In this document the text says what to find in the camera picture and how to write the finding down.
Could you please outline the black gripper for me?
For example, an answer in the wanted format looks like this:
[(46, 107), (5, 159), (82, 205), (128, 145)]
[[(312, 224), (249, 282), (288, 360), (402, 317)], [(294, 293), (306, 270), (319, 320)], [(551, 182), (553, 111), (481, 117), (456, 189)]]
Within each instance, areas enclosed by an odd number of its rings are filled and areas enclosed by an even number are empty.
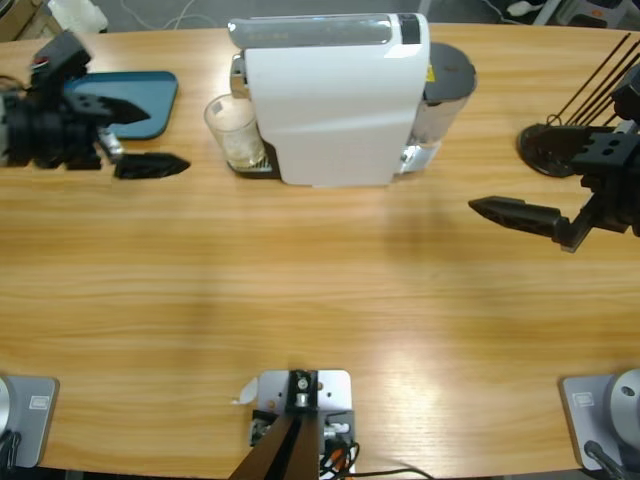
[(123, 156), (111, 126), (149, 118), (127, 100), (74, 92), (65, 80), (9, 87), (7, 165), (99, 170), (107, 159), (116, 164), (114, 177), (121, 180), (160, 179), (189, 169), (189, 161), (171, 153)]
[(468, 205), (508, 229), (550, 238), (575, 252), (593, 228), (639, 232), (639, 136), (614, 133), (610, 126), (531, 125), (521, 131), (521, 159), (551, 153), (572, 160), (580, 184), (591, 197), (570, 220), (558, 208), (489, 196)]

